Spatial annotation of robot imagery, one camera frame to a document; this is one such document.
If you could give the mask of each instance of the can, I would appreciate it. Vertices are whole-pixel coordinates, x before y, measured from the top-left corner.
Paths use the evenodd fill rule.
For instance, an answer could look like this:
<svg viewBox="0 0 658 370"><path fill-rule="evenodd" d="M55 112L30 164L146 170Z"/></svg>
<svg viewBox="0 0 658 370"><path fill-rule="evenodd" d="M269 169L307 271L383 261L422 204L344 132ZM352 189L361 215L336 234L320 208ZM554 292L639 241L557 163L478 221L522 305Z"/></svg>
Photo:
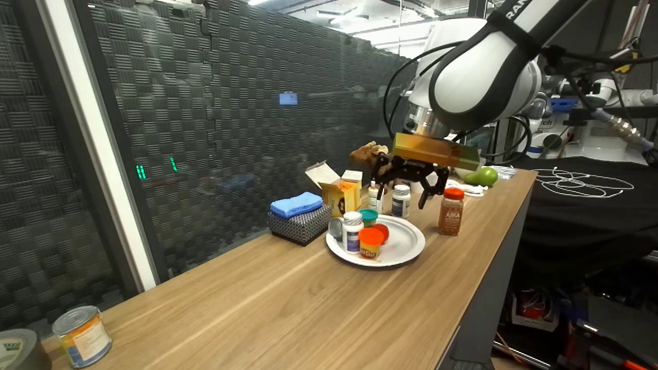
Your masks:
<svg viewBox="0 0 658 370"><path fill-rule="evenodd" d="M53 322L53 332L59 337L72 367L96 363L110 350L110 337L96 305L76 305L64 313Z"/></svg>

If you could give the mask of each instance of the bottle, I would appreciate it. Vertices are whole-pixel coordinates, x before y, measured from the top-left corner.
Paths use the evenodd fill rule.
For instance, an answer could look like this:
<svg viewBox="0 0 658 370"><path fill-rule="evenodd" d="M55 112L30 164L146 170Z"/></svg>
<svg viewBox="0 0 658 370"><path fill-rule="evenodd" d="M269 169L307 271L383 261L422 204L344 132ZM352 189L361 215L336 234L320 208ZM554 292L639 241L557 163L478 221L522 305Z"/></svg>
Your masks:
<svg viewBox="0 0 658 370"><path fill-rule="evenodd" d="M372 180L369 187L367 187L367 209L375 209L375 211L383 211L383 198L377 198L378 194L378 187L377 182Z"/></svg>
<svg viewBox="0 0 658 370"><path fill-rule="evenodd" d="M405 182L399 182L393 187L393 201L391 201L391 213L399 217L406 217L412 198L412 189Z"/></svg>
<svg viewBox="0 0 658 370"><path fill-rule="evenodd" d="M437 232L459 234L465 209L465 191L456 187L443 189L443 198L437 213Z"/></svg>
<svg viewBox="0 0 658 370"><path fill-rule="evenodd" d="M344 249L357 250L357 232L364 228L364 220L359 211L347 211L344 215Z"/></svg>

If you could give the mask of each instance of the blue sponge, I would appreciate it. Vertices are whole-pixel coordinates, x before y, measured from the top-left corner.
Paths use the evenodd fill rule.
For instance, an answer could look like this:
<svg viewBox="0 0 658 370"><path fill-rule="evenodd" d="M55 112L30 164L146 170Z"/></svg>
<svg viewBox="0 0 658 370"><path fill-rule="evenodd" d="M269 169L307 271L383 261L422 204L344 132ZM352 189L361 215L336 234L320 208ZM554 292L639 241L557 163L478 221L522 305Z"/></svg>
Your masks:
<svg viewBox="0 0 658 370"><path fill-rule="evenodd" d="M320 205L322 205L322 197L304 191L304 192L301 192L296 197L271 201L269 209L271 209L271 213L288 220L288 217L293 217L298 213L314 211Z"/></svg>

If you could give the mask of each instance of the cardboard box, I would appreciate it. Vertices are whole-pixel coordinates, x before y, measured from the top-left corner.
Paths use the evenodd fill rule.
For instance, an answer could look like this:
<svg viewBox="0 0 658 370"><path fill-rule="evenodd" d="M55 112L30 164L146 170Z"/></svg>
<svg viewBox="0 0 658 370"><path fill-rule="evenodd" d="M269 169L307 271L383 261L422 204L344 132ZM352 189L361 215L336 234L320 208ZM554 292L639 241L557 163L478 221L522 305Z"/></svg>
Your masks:
<svg viewBox="0 0 658 370"><path fill-rule="evenodd" d="M359 170L345 170L344 177L340 177L326 163L316 163L307 169L307 177L320 189L322 201L331 208L333 217L342 217L345 211L359 209Z"/></svg>

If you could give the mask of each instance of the glass window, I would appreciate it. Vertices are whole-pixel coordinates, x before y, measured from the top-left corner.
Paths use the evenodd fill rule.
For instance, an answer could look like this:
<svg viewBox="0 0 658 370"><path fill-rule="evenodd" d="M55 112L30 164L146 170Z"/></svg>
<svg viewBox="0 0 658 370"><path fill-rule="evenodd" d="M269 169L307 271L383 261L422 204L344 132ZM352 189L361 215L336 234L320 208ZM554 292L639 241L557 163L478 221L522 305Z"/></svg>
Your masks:
<svg viewBox="0 0 658 370"><path fill-rule="evenodd" d="M383 91L406 60L367 40L246 2L91 13L170 275L265 232L269 201L314 189L307 166L388 142Z"/></svg>
<svg viewBox="0 0 658 370"><path fill-rule="evenodd" d="M126 298L55 127L14 10L1 0L0 328L49 332L67 308Z"/></svg>

